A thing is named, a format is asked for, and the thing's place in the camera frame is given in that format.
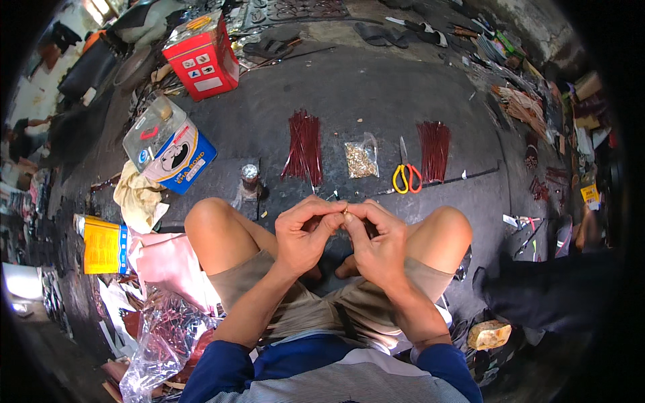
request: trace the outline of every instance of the red box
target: red box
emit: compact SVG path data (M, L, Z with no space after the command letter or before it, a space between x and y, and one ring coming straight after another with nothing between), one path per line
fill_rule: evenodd
M163 48L194 101L234 90L240 71L221 11L200 18L202 26L191 29L189 21L175 28Z

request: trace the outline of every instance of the bundle of red strips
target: bundle of red strips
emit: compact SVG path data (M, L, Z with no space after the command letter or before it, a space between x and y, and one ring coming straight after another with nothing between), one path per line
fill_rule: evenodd
M417 123L421 143L421 177L423 183L442 182L446 176L450 129L441 122Z
M323 183L320 120L316 116L307 115L306 110L294 111L293 116L289 118L289 131L289 157L280 174L280 180L289 175L306 181L309 176L312 187L319 186Z

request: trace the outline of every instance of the khaki shorts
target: khaki shorts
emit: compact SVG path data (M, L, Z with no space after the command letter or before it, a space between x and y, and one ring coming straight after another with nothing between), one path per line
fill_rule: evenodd
M260 251L236 267L208 276L229 312L237 300L250 290L273 265L267 251ZM430 300L436 302L453 275L435 270L411 257L406 257L405 274ZM299 281L289 289L278 305L263 335L264 339L283 339L309 329L344 331L334 304L345 307L360 337L374 340L388 348L396 346L395 336L401 329L394 321L394 310L382 289L356 277L356 281L324 297L308 291Z

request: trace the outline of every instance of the yellow package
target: yellow package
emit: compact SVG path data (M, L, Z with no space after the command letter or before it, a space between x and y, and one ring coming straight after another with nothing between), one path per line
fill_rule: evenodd
M590 210L598 210L600 208L600 196L596 184L589 185L580 189L582 199L587 204Z
M74 228L85 241L85 274L121 273L128 269L128 228L91 215L74 214Z

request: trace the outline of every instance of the small plastic bag of metal rivets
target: small plastic bag of metal rivets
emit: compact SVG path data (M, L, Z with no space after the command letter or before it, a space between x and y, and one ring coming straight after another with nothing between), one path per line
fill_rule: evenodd
M139 348L119 389L124 403L150 403L152 390L178 374L216 319L179 294L148 286L139 319Z
M345 156L350 178L364 178L370 175L379 177L378 147L376 138L371 133L365 132L365 140L362 143L345 143Z

